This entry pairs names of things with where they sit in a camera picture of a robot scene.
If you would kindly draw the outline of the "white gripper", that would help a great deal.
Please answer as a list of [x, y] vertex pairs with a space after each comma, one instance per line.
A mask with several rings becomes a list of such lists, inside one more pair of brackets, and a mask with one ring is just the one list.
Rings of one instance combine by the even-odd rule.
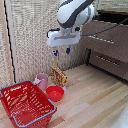
[[[77, 44], [80, 40], [79, 26], [67, 29], [51, 29], [47, 32], [47, 45], [49, 47]], [[71, 48], [66, 49], [66, 54], [71, 53]], [[57, 49], [53, 50], [54, 56], [58, 56]]]

